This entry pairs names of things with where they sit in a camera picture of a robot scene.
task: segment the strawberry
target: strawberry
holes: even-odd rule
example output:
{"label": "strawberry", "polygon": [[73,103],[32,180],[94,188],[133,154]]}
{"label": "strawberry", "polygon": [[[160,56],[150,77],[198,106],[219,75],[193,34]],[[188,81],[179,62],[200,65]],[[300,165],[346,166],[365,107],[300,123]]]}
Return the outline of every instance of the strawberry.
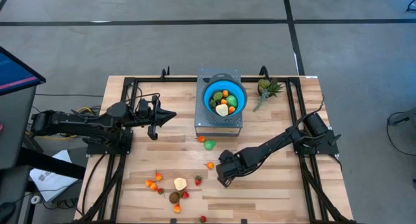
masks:
{"label": "strawberry", "polygon": [[201,216],[200,217],[200,222],[201,223],[204,223],[204,222],[206,222],[207,221],[207,217],[205,217],[205,216]]}
{"label": "strawberry", "polygon": [[189,197],[189,193],[188,192],[183,192],[182,193],[182,198],[186,199]]}
{"label": "strawberry", "polygon": [[181,212],[181,206],[179,205],[179,203],[174,206],[174,212],[176,214]]}
{"label": "strawberry", "polygon": [[159,193],[159,195],[162,195],[163,194],[163,197],[165,197],[164,196],[164,189],[163,188],[158,188],[157,189],[157,193]]}
{"label": "strawberry", "polygon": [[196,175],[195,176],[195,185],[199,186],[202,183],[202,176]]}
{"label": "strawberry", "polygon": [[155,178],[156,178],[156,181],[160,181],[160,180],[162,180],[162,174],[161,173],[157,173],[157,172],[155,172]]}
{"label": "strawberry", "polygon": [[152,183],[153,183],[152,180],[150,180],[150,179],[146,180],[146,186],[147,187],[150,187]]}

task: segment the red strawberry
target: red strawberry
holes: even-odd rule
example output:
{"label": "red strawberry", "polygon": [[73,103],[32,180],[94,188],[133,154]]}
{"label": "red strawberry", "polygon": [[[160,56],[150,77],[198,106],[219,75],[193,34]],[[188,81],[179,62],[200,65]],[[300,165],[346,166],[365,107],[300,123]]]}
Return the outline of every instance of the red strawberry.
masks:
{"label": "red strawberry", "polygon": [[195,176],[195,185],[200,185],[202,183],[202,176],[201,175],[196,175]]}
{"label": "red strawberry", "polygon": [[157,189],[157,193],[159,193],[159,195],[163,194],[163,196],[164,196],[164,189],[163,188]]}
{"label": "red strawberry", "polygon": [[207,217],[205,217],[205,216],[201,216],[200,217],[200,222],[201,223],[204,223],[204,222],[206,222],[207,221]]}
{"label": "red strawberry", "polygon": [[182,198],[186,199],[189,197],[189,193],[188,192],[183,192],[182,193]]}

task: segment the wooden tabletop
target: wooden tabletop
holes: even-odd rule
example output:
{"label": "wooden tabletop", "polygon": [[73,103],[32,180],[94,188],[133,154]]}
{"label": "wooden tabletop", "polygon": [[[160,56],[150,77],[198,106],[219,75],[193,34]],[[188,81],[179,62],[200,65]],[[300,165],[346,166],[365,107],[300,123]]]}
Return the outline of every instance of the wooden tabletop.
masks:
{"label": "wooden tabletop", "polygon": [[[101,112],[120,101],[124,78],[109,77]],[[322,99],[319,81],[308,77],[300,77],[300,80],[305,107],[307,112],[311,112],[319,107]],[[243,86],[248,101],[243,111],[244,126],[240,136],[209,138],[216,140],[217,145],[212,151],[206,151],[203,144],[197,141],[194,129],[196,82],[139,84],[144,94],[159,92],[161,108],[177,112],[177,116],[157,129],[157,141],[149,139],[147,127],[133,128],[134,140],[125,163],[117,223],[169,223],[171,218],[176,218],[178,223],[193,223],[202,215],[207,217],[209,223],[240,223],[241,219],[247,219],[249,223],[309,222],[299,161],[292,145],[275,152],[255,173],[236,178],[226,189],[216,180],[216,171],[210,171],[203,165],[210,161],[217,164],[220,153],[225,149],[237,152],[245,147],[261,145],[292,125],[285,88],[277,97],[269,98],[257,112],[253,112],[258,98],[257,84],[247,82]],[[292,89],[299,118],[297,96],[294,87]],[[329,125],[326,109],[323,108],[319,114]],[[86,180],[99,157],[93,156],[88,161],[78,208],[81,208]],[[317,155],[317,161],[326,195],[344,216],[352,219],[339,164],[326,155]],[[101,161],[92,177],[86,196],[86,209],[103,189],[107,162],[108,156]],[[157,185],[166,190],[166,197],[145,186],[146,179],[154,178],[155,170],[164,177]],[[194,183],[195,175],[203,177],[199,186]],[[174,205],[168,200],[177,177],[187,180],[190,195],[188,199],[180,201],[180,214],[174,213]],[[315,212],[320,218],[317,197],[312,193]],[[106,219],[110,216],[112,197],[111,193]]]}

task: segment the computer screen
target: computer screen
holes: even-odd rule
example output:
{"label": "computer screen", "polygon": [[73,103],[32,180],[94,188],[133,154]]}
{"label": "computer screen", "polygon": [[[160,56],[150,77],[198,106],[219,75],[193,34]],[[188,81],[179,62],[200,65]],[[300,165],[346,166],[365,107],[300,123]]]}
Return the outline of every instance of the computer screen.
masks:
{"label": "computer screen", "polygon": [[28,65],[0,47],[0,95],[44,83]]}

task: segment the green fruit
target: green fruit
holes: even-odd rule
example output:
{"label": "green fruit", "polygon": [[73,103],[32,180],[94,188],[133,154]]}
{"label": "green fruit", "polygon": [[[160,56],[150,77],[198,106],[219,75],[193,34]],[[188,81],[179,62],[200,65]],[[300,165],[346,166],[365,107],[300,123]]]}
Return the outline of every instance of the green fruit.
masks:
{"label": "green fruit", "polygon": [[270,85],[270,81],[261,79],[259,80],[259,86],[262,88],[267,88]]}
{"label": "green fruit", "polygon": [[215,108],[216,107],[216,103],[215,103],[215,101],[214,100],[209,100],[209,107],[211,107],[211,108]]}
{"label": "green fruit", "polygon": [[203,143],[203,146],[205,147],[206,150],[210,151],[213,150],[214,147],[216,145],[215,140],[207,140]]}
{"label": "green fruit", "polygon": [[233,95],[229,95],[227,97],[227,105],[237,107],[237,98],[235,98]]}
{"label": "green fruit", "polygon": [[214,101],[219,101],[222,98],[222,92],[216,92],[214,93],[213,99]]}

